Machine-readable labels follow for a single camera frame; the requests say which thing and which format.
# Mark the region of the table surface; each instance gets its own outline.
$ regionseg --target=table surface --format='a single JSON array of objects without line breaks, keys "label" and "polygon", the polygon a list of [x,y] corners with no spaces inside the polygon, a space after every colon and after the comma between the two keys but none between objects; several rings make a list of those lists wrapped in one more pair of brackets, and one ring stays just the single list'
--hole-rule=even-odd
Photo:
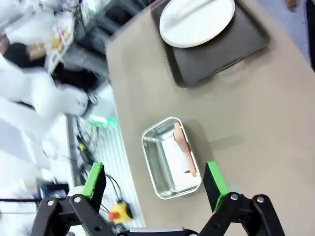
[{"label": "table surface", "polygon": [[[269,31],[270,47],[196,88],[173,81],[149,10],[117,34],[107,51],[132,177],[147,227],[201,230],[211,216],[206,192],[171,200],[155,195],[141,134],[182,120],[200,169],[217,161],[228,185],[268,195],[286,235],[313,235],[315,224],[315,74],[256,1],[243,0]],[[226,235],[244,235],[232,224]]]}]

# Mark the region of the hand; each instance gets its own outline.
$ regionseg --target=hand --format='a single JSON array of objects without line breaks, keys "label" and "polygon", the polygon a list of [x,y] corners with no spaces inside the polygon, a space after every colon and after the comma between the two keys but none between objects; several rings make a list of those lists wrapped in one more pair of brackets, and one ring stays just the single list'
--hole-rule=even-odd
[{"label": "hand", "polygon": [[33,44],[27,46],[26,51],[29,55],[30,61],[37,60],[46,56],[46,49],[44,44]]},{"label": "hand", "polygon": [[300,0],[285,0],[290,11],[294,11],[299,6]]},{"label": "hand", "polygon": [[7,38],[6,34],[0,36],[0,53],[4,55],[9,47],[9,39]]}]

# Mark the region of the screw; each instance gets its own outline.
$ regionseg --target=screw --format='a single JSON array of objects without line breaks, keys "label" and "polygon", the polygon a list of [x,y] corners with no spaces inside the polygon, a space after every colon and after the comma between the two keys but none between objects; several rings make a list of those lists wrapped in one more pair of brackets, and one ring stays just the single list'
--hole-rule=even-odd
[{"label": "screw", "polygon": [[237,194],[233,193],[233,194],[231,195],[231,199],[232,199],[232,200],[237,200],[237,199],[238,199]]},{"label": "screw", "polygon": [[263,198],[263,197],[258,197],[258,198],[257,198],[257,201],[258,201],[259,203],[263,203],[263,202],[264,202],[264,198]]},{"label": "screw", "polygon": [[47,205],[52,206],[54,204],[54,200],[50,200]]},{"label": "screw", "polygon": [[79,203],[81,201],[81,198],[80,197],[76,197],[73,200],[74,200],[75,203]]}]

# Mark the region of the red button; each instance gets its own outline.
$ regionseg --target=red button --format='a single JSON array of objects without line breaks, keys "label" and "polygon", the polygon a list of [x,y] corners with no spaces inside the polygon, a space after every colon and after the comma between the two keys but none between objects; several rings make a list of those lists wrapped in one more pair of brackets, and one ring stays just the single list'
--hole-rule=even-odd
[{"label": "red button", "polygon": [[118,212],[109,212],[108,213],[108,219],[110,221],[114,221],[114,220],[118,219],[119,217],[120,217],[120,215]]}]

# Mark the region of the person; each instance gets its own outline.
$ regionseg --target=person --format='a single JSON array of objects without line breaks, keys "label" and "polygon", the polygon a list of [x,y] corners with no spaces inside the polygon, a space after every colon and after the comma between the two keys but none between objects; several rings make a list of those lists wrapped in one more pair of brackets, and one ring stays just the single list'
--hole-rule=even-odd
[{"label": "person", "polygon": [[[290,11],[294,11],[299,6],[300,0],[285,0],[285,3]],[[306,18],[311,66],[315,71],[315,0],[306,0]]]},{"label": "person", "polygon": [[28,47],[22,43],[10,43],[7,35],[0,36],[0,97],[9,101],[29,100],[29,78],[24,68],[32,67],[34,60],[28,54]]},{"label": "person", "polygon": [[0,53],[20,68],[43,67],[46,49],[42,43],[28,46],[23,43],[11,44],[7,35],[4,34],[0,37]]}]

